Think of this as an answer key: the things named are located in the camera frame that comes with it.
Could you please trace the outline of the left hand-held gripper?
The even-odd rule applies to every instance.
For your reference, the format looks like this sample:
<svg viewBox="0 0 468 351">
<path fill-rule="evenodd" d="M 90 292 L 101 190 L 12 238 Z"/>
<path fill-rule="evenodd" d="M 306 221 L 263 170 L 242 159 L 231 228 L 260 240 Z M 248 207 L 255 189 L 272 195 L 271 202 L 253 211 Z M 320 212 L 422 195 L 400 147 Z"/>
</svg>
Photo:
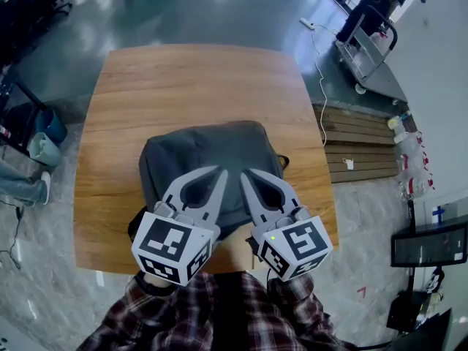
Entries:
<svg viewBox="0 0 468 351">
<path fill-rule="evenodd" d="M 142 272 L 187 286 L 218 243 L 228 172 L 218 165 L 183 174 L 169 185 L 154 211 L 143 215 L 132 254 Z M 201 217 L 177 211 L 200 211 Z"/>
</svg>

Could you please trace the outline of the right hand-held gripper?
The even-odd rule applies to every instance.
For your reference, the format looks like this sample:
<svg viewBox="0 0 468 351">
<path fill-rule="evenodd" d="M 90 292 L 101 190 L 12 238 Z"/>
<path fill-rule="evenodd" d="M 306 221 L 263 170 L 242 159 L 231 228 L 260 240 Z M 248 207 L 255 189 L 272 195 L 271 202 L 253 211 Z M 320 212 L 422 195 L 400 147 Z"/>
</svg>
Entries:
<svg viewBox="0 0 468 351">
<path fill-rule="evenodd" d="M 321 218 L 299 206 L 297 194 L 286 181 L 249 168 L 241 173 L 241 191 L 255 226 L 255 254 L 283 282 L 317 268 L 333 250 Z M 291 213 L 268 221 L 266 214 L 274 212 Z"/>
</svg>

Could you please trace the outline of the grey backpack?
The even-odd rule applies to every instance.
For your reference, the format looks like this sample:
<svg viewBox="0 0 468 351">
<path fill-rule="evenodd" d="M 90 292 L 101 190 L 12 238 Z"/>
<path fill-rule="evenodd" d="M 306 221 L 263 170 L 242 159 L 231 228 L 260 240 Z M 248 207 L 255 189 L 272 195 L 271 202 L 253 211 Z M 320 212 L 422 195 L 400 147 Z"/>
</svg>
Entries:
<svg viewBox="0 0 468 351">
<path fill-rule="evenodd" d="M 241 195 L 241 171 L 254 168 L 282 178 L 289 163 L 287 156 L 274 151 L 265 128 L 256 121 L 190 127 L 151 137 L 139 160 L 146 206 L 130 221 L 128 235 L 135 238 L 143 213 L 153 211 L 174 179 L 200 167 L 218 165 L 228 171 L 216 221 L 223 240 L 252 221 Z"/>
</svg>

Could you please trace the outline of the person's right forearm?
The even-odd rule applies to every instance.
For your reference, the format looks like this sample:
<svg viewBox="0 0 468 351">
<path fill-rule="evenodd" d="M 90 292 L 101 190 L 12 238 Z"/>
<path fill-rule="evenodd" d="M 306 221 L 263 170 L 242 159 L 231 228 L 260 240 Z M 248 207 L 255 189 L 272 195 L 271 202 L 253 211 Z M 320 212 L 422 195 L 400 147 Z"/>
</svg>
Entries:
<svg viewBox="0 0 468 351">
<path fill-rule="evenodd" d="M 338 351 L 341 344 L 333 335 L 329 317 L 314 295 L 309 275 L 288 282 L 268 281 L 268 296 L 286 323 L 285 339 L 278 351 Z"/>
</svg>

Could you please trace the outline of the person's left forearm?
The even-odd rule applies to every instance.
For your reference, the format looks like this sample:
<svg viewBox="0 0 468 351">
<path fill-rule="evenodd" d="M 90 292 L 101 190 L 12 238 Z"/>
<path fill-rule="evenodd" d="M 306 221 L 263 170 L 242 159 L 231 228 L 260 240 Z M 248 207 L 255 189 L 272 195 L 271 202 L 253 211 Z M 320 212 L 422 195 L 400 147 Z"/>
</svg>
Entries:
<svg viewBox="0 0 468 351">
<path fill-rule="evenodd" d="M 175 343 L 180 333 L 176 330 L 174 300 L 180 288 L 185 287 L 155 287 L 138 273 L 80 350 L 199 351 L 185 347 L 179 350 Z"/>
</svg>

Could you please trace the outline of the wooden slatted pallet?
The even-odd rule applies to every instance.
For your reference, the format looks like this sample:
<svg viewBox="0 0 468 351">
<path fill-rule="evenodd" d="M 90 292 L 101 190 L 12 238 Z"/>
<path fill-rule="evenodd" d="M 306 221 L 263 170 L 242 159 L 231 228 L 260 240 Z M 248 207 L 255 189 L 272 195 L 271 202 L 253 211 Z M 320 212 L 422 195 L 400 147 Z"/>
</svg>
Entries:
<svg viewBox="0 0 468 351">
<path fill-rule="evenodd" d="M 399 174 L 395 134 L 382 117 L 337 107 L 314 105 L 331 182 L 346 183 L 390 178 Z M 353 159 L 347 170 L 342 159 Z"/>
</svg>

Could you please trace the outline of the person's plaid shirt torso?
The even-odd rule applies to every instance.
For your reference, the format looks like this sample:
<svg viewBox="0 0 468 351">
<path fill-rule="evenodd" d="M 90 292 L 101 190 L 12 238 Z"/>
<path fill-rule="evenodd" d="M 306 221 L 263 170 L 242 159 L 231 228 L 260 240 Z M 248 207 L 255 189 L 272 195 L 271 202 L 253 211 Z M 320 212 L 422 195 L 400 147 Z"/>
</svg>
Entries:
<svg viewBox="0 0 468 351">
<path fill-rule="evenodd" d="M 290 351 L 293 331 L 250 273 L 199 273 L 174 300 L 176 346 L 199 351 Z"/>
</svg>

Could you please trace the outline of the clear water jug red cap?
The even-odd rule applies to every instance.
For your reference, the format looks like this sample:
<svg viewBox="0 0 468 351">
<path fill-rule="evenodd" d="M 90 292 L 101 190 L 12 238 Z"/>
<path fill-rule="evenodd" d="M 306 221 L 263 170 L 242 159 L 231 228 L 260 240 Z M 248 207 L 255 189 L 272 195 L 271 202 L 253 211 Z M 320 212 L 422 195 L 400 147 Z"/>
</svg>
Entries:
<svg viewBox="0 0 468 351">
<path fill-rule="evenodd" d="M 432 176 L 413 176 L 399 182 L 399 194 L 404 200 L 414 200 L 434 189 Z"/>
<path fill-rule="evenodd" d="M 402 154 L 397 157 L 397 166 L 401 176 L 414 176 L 429 171 L 429 158 L 424 151 L 415 155 Z"/>
<path fill-rule="evenodd" d="M 415 156 L 425 148 L 422 133 L 408 132 L 396 147 L 399 155 Z"/>
</svg>

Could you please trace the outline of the light blue bin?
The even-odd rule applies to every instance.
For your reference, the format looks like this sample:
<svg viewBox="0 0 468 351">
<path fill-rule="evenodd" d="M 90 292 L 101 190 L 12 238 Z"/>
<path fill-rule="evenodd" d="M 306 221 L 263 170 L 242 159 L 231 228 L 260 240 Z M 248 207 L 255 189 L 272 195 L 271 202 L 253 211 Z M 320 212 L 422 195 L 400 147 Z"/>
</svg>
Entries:
<svg viewBox="0 0 468 351">
<path fill-rule="evenodd" d="M 28 146 L 31 159 L 49 167 L 57 167 L 61 162 L 61 151 L 43 132 L 36 133 Z"/>
</svg>

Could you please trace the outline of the black monitor stand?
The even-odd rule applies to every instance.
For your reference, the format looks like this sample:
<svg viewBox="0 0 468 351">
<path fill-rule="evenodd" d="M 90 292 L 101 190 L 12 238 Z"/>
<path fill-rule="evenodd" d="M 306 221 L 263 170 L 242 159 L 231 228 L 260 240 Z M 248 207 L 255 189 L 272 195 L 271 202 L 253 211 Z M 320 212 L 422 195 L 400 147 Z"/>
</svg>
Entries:
<svg viewBox="0 0 468 351">
<path fill-rule="evenodd" d="M 413 237 L 416 234 L 416 225 L 415 225 L 415 206 L 413 200 L 407 201 L 408 209 L 409 209 L 409 220 L 410 226 L 408 234 Z M 414 280 L 415 280 L 415 268 L 409 268 L 409 278 L 408 278 L 408 285 L 406 294 L 407 297 L 411 300 L 413 294 L 413 287 L 414 287 Z"/>
</svg>

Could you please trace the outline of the black monitor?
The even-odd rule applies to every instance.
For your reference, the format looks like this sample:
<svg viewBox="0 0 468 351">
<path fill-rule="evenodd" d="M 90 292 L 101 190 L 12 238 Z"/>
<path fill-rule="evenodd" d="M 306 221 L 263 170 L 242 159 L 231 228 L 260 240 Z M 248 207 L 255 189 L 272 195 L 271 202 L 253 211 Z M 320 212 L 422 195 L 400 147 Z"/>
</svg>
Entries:
<svg viewBox="0 0 468 351">
<path fill-rule="evenodd" d="M 468 261 L 468 222 L 424 231 L 405 231 L 391 237 L 390 265 L 425 268 Z"/>
</svg>

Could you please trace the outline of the grey platform cart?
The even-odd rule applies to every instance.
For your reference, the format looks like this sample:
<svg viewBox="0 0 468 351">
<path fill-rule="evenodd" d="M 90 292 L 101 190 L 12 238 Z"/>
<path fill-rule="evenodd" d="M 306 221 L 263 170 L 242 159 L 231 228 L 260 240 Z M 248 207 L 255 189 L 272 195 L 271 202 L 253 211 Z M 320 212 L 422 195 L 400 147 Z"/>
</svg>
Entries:
<svg viewBox="0 0 468 351">
<path fill-rule="evenodd" d="M 392 40 L 384 53 L 361 28 L 363 20 L 374 13 L 392 32 Z M 363 95 L 367 91 L 391 98 L 393 105 L 407 103 L 407 98 L 390 67 L 385 63 L 395 48 L 398 34 L 391 22 L 373 6 L 367 6 L 347 40 L 337 47 L 339 61 L 347 66 L 355 78 L 355 91 Z"/>
</svg>

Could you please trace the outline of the black computer case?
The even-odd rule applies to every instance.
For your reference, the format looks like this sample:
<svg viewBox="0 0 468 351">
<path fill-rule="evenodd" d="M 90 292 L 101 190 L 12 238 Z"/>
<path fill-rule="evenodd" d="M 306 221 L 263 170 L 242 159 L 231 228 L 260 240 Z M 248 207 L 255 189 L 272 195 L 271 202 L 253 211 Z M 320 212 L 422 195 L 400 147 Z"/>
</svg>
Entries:
<svg viewBox="0 0 468 351">
<path fill-rule="evenodd" d="M 426 292 L 401 291 L 390 305 L 386 326 L 398 332 L 411 333 L 428 297 Z"/>
</svg>

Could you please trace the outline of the black and white figure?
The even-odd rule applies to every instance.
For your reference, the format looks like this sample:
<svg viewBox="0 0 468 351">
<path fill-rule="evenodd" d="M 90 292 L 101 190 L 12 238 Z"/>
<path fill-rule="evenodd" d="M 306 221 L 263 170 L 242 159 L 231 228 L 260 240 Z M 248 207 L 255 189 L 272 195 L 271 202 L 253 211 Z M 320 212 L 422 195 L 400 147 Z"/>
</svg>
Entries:
<svg viewBox="0 0 468 351">
<path fill-rule="evenodd" d="M 436 267 L 431 274 L 431 278 L 426 284 L 425 291 L 428 294 L 437 293 L 444 278 L 445 278 L 445 273 L 442 267 L 441 266 Z"/>
</svg>

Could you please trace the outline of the black metal frame table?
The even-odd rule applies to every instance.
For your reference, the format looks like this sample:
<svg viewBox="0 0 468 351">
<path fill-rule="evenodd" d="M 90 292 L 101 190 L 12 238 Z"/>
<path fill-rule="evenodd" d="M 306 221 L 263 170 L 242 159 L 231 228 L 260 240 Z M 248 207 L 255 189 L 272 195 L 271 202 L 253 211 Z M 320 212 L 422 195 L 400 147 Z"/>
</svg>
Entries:
<svg viewBox="0 0 468 351">
<path fill-rule="evenodd" d="M 0 148 L 30 157 L 28 144 L 45 104 L 16 74 L 0 77 Z"/>
</svg>

